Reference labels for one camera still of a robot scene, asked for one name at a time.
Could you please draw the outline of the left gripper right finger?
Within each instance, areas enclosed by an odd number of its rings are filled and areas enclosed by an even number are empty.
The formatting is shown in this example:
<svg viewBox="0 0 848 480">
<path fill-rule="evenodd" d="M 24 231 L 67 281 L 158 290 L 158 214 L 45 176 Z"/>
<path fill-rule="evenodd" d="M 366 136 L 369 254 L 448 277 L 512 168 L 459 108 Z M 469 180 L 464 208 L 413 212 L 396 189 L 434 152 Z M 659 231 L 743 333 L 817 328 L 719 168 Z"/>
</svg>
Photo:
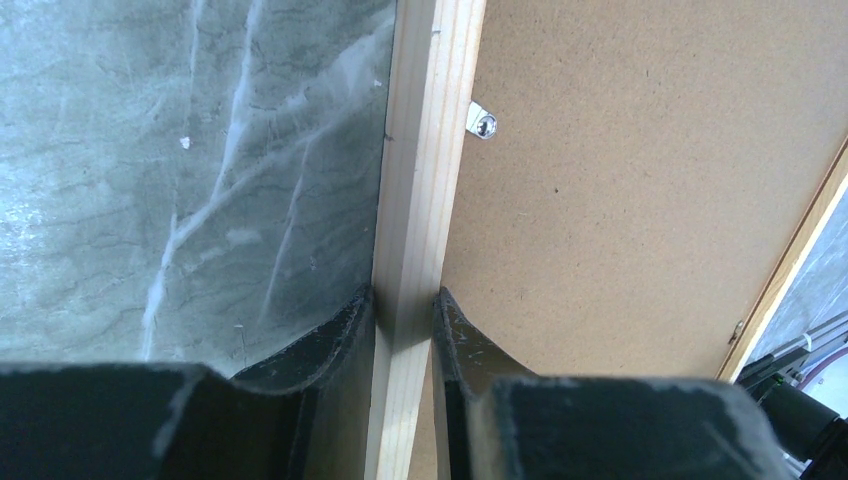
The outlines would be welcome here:
<svg viewBox="0 0 848 480">
<path fill-rule="evenodd" d="M 698 378 L 543 376 L 434 299 L 441 479 L 787 479 L 762 410 Z"/>
</svg>

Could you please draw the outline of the brown backing board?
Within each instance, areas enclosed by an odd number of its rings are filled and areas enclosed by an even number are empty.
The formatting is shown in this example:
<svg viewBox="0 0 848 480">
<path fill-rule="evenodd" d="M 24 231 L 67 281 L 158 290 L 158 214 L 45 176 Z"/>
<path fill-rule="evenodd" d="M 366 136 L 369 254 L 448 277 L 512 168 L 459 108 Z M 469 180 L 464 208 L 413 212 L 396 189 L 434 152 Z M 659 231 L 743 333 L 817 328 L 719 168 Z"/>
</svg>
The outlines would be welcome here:
<svg viewBox="0 0 848 480">
<path fill-rule="evenodd" d="M 712 378 L 847 134 L 843 1 L 491 1 L 443 284 L 548 375 Z"/>
</svg>

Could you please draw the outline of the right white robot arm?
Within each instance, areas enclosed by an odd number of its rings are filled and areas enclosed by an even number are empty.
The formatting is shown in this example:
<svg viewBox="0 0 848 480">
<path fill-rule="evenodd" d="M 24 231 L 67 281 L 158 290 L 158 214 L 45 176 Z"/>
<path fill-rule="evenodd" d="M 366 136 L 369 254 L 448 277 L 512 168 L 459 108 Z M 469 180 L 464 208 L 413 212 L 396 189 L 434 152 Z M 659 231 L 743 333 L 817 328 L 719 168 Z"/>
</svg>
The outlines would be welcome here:
<svg viewBox="0 0 848 480">
<path fill-rule="evenodd" d="M 785 453 L 804 463 L 802 479 L 847 477 L 847 419 L 793 384 L 810 356 L 796 347 L 745 366 L 736 384 L 765 412 Z"/>
</svg>

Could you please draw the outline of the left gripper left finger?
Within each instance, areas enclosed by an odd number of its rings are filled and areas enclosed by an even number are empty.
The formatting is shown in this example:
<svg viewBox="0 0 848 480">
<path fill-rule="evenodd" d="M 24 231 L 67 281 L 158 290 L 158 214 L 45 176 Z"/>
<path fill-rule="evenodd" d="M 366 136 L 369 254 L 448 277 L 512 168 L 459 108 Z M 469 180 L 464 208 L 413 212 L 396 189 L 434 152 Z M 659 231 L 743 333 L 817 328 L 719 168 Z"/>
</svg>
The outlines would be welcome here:
<svg viewBox="0 0 848 480">
<path fill-rule="evenodd" d="M 197 363 L 1 366 L 5 479 L 360 479 L 374 293 L 233 377 Z"/>
</svg>

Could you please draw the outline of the wooden picture frame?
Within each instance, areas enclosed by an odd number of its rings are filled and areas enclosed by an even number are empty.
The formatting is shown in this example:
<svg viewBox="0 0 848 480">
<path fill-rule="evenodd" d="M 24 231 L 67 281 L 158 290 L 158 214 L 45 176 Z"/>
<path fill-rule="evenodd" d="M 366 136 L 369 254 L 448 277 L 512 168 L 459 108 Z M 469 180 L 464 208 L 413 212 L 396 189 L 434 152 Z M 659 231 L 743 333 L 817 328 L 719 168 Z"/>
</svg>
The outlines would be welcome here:
<svg viewBox="0 0 848 480">
<path fill-rule="evenodd" d="M 398 4 L 373 282 L 380 306 L 375 398 L 365 475 L 404 479 L 430 354 L 432 300 L 443 269 L 491 1 Z M 847 134 L 715 378 L 732 381 L 847 188 Z"/>
</svg>

